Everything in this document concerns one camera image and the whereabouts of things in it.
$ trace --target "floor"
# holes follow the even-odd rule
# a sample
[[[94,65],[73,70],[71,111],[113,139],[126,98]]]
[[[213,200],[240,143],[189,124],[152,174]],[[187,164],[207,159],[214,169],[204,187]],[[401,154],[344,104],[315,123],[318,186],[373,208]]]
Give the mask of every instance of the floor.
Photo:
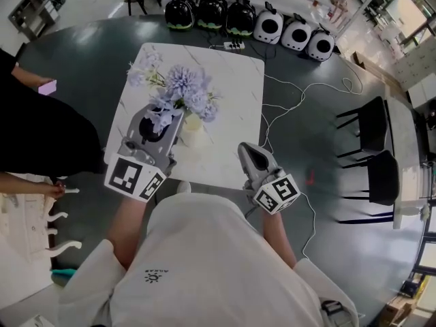
[[[175,33],[166,28],[161,16],[126,17],[42,37],[27,46],[20,64],[56,78],[58,91],[54,96],[88,118],[104,144],[125,84],[126,69],[144,42],[208,48],[207,37],[197,29]],[[266,47],[266,44],[247,40],[243,55],[259,58],[255,49],[262,55]],[[298,58],[284,48],[278,48],[276,56],[266,62],[265,73],[300,87],[314,82],[342,87],[343,77],[355,79],[356,76],[337,55],[319,64]],[[385,86],[370,73],[360,68],[356,68],[356,73],[363,83],[362,95],[313,87],[307,91],[303,105],[277,121],[270,131],[270,140],[275,158],[292,173],[317,211],[317,235],[307,247],[307,255],[350,296],[359,312],[366,315],[361,321],[364,326],[395,295],[410,273],[422,224],[417,219],[405,229],[393,230],[391,223],[341,225],[336,222],[337,219],[355,219],[392,210],[364,200],[341,198],[359,195],[360,190],[368,189],[368,182],[365,168],[341,168],[353,159],[338,160],[336,155],[357,149],[359,140],[354,134],[356,125],[337,130],[335,116],[385,93]],[[297,91],[286,84],[271,79],[264,81],[264,103],[289,108],[298,103],[299,97]],[[265,108],[263,113],[271,121],[277,111],[276,108]],[[265,129],[262,125],[261,140]],[[62,253],[55,266],[77,268],[104,238],[121,197],[103,186],[100,175],[81,173],[68,178],[67,182],[68,187],[79,187],[81,191],[66,195],[55,204],[54,213],[69,213],[67,219],[55,222],[54,226],[59,230],[55,241],[74,239],[82,241],[83,246],[81,250],[68,249]],[[172,195],[177,183],[171,179],[166,181],[157,193],[157,202]],[[243,212],[251,208],[243,191],[207,185],[194,185],[193,190],[229,198]],[[302,258],[301,249],[312,232],[313,221],[304,197],[283,212],[283,220],[297,258]],[[259,212],[249,218],[257,230],[261,229],[260,221]]]
[[[349,0],[350,12],[356,11],[360,4],[360,0]],[[162,14],[164,12],[156,0],[145,0],[145,8],[149,14]],[[132,14],[143,14],[136,3],[132,4]],[[59,15],[60,19],[47,30],[47,33],[94,20],[128,16],[128,11],[124,0],[66,0],[65,5],[59,10]],[[351,60],[353,52],[358,51],[394,76],[392,67],[394,59],[391,52],[374,32],[372,23],[367,22],[364,16],[357,18],[338,40],[337,45],[345,58]]]

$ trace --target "pink object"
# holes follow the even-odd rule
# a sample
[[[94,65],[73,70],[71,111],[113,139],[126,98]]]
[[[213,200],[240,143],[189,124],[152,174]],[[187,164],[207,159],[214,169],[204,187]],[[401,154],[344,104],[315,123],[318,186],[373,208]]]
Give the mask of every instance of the pink object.
[[[50,95],[51,93],[56,91],[56,84],[57,80],[53,80],[48,84],[43,84],[41,87],[38,88],[38,93],[42,95]]]

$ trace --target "power strip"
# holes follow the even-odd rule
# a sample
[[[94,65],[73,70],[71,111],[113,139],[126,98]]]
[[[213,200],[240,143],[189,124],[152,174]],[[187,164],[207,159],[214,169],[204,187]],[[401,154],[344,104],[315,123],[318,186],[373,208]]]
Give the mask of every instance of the power strip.
[[[243,42],[224,42],[224,50],[243,50],[244,48]]]

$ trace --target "flower vase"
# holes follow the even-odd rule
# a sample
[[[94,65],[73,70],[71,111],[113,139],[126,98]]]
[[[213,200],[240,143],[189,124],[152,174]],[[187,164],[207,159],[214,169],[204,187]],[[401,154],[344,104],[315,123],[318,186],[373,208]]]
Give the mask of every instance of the flower vase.
[[[202,146],[203,121],[197,114],[186,111],[180,138],[190,148]]]

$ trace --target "black clothing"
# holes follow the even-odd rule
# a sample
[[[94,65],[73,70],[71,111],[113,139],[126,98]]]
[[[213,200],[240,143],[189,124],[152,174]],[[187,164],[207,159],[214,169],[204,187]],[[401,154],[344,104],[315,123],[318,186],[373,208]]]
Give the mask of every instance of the black clothing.
[[[12,74],[16,60],[0,50],[0,171],[42,176],[98,172],[102,152],[94,126],[67,104],[40,95]]]

